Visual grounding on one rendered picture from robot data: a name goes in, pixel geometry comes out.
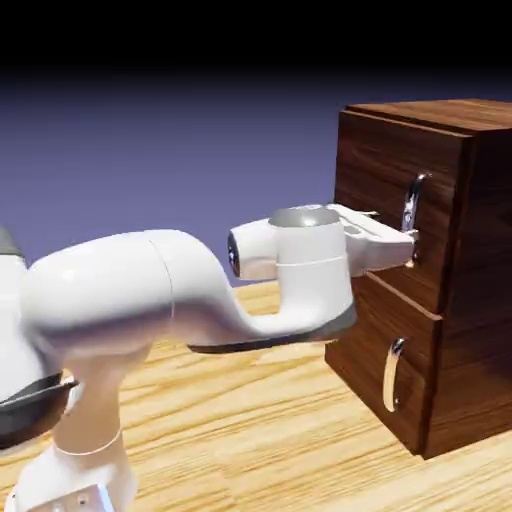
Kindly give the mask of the dark wood cabinet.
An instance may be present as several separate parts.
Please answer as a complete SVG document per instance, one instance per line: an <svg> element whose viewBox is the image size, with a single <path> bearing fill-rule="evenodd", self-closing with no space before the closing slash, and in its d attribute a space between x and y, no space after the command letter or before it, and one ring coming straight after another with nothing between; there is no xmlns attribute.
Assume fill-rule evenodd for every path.
<svg viewBox="0 0 512 512"><path fill-rule="evenodd" d="M430 459L512 430L512 102L353 104L349 111L471 138L450 289L433 349Z"/></svg>

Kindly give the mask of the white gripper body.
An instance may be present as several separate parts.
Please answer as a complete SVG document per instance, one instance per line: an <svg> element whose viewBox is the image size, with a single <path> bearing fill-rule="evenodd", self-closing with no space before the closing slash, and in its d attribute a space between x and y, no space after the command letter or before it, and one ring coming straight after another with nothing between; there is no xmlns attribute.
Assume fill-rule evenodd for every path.
<svg viewBox="0 0 512 512"><path fill-rule="evenodd" d="M359 277L367 272L406 265L413 257L418 231L397 231L379 224L369 230L350 226L350 274Z"/></svg>

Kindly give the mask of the dark wood cabinet door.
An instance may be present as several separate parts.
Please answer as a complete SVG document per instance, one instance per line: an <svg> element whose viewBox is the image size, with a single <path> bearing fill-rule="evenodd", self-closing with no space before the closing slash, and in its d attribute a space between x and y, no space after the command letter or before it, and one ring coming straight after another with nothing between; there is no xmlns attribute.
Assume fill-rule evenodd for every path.
<svg viewBox="0 0 512 512"><path fill-rule="evenodd" d="M413 262L380 276L435 314L448 301L471 145L464 134L349 111L339 115L335 200L375 211L379 221L400 228L407 195L418 192Z"/></svg>
<svg viewBox="0 0 512 512"><path fill-rule="evenodd" d="M442 318L427 312L373 274L352 281L357 322L327 345L325 361L379 420L413 454L424 450L432 394L433 349ZM405 338L395 393L388 412L382 401L386 355Z"/></svg>

